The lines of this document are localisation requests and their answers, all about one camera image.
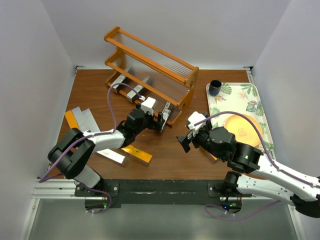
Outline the chrome silver toothpaste box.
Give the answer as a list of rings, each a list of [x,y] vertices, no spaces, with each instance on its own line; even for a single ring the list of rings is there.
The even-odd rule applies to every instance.
[[[173,109],[173,104],[170,103],[169,101],[167,101],[162,109],[162,118],[163,118],[163,124],[162,126],[164,126],[168,119],[169,119],[169,116],[171,115],[172,113],[172,109]]]

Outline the black toothpaste box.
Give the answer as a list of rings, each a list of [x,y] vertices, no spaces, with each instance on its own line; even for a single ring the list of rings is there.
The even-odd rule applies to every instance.
[[[129,102],[133,103],[139,98],[138,95],[143,95],[145,91],[146,91],[146,88],[143,87],[142,85],[138,84],[133,88],[133,90],[129,91],[126,94],[126,99]]]

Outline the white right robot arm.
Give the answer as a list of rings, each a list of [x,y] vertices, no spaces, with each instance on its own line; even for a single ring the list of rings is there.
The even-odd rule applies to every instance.
[[[319,218],[319,178],[268,159],[258,148],[237,142],[235,135],[224,127],[203,126],[177,136],[177,140],[186,153],[193,144],[227,163],[232,170],[218,187],[226,198],[246,194],[268,197],[295,207],[305,216]]]

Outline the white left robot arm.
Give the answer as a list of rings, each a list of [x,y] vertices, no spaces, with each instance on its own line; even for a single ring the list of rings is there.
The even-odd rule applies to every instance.
[[[152,114],[138,107],[115,130],[81,132],[77,128],[70,129],[50,150],[47,158],[52,163],[51,166],[58,168],[65,178],[74,179],[88,188],[95,188],[102,177],[87,166],[93,153],[125,148],[145,129],[160,132],[164,122],[163,113],[159,113],[157,120],[154,120]]]

